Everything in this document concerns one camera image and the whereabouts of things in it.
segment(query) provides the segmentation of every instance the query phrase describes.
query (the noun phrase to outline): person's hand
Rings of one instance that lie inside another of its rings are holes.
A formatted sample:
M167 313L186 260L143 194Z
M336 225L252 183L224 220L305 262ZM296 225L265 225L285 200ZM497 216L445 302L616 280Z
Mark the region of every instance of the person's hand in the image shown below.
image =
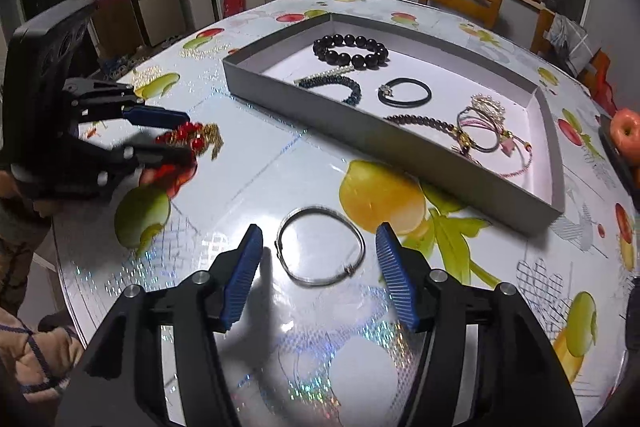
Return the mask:
M10 200L19 195L14 177L6 171L0 171L0 198Z
M19 197L20 191L15 184L14 177L6 171L0 171L0 199L10 200L11 198ZM33 210L40 214L40 217L52 216L58 208L59 204L56 201L40 200L33 202Z

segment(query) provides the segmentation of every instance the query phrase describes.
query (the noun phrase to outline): red bead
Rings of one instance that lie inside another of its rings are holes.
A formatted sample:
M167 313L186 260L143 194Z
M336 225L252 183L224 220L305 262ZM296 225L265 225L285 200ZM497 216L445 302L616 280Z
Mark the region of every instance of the red bead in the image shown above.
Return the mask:
M191 141L191 149L194 152L200 152L204 149L204 140L202 138L195 138Z

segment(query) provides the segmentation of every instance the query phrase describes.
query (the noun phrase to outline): silver bangle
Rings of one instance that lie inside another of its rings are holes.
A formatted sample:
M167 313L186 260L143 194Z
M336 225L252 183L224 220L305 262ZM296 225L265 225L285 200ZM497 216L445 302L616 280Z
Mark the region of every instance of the silver bangle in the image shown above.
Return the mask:
M293 221L295 221L299 217L305 216L306 214L324 214L325 216L333 217L334 219L337 219L342 224L344 224L348 229L350 229L351 232L353 232L354 235L356 236L358 240L358 245L360 246L360 253L358 254L358 258L356 259L355 263L345 265L344 270L342 272L337 273L333 277L327 277L325 279L311 279L309 277L299 277L298 275L295 275L289 269L289 267L287 266L287 263L284 261L284 256L282 254L282 234L284 233L284 230ZM339 212L336 212L331 208L327 208L326 206L316 206L316 205L305 206L303 208L296 208L294 211L290 212L289 215L282 220L280 226L278 227L275 246L276 246L276 256L280 261L280 264L282 264L284 271L287 272L287 275L291 277L291 279L293 279L295 282L299 283L300 285L309 286L309 287L331 286L332 284L340 282L342 279L346 279L347 277L352 277L355 271L360 266L360 264L362 264L362 261L364 261L364 253L365 253L364 238L362 237L360 230L358 230L358 227L356 227L349 219L344 217Z

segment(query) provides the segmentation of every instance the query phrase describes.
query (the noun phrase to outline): red bag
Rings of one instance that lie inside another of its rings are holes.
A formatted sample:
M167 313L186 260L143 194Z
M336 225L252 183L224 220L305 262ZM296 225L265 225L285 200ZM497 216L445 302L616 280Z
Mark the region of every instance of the red bag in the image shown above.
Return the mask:
M223 18L231 17L246 10L246 0L225 0Z

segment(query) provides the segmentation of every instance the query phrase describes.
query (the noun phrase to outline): pink bracelet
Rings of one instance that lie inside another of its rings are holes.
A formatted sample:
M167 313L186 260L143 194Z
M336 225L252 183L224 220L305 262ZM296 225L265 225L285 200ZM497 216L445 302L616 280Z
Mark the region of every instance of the pink bracelet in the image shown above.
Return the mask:
M478 118L473 118L473 117L465 118L464 120L462 120L460 122L460 127L463 127L463 126L494 130L493 127L488 123L486 123L485 121L479 120ZM521 174L524 174L525 172L527 172L527 170L529 169L533 161L533 149L531 147L531 144L529 142L525 142L522 138L515 136L512 132L505 130L504 127L502 128L501 135L504 136L505 138L508 138L508 139L511 138L522 143L522 145L524 146L524 149L529 153L529 160L527 161L526 164L524 164L522 169L519 169L515 172L507 172L506 174L501 174L500 172L496 172L496 174L498 174L500 178L504 178L504 179L514 178L516 176L520 176Z

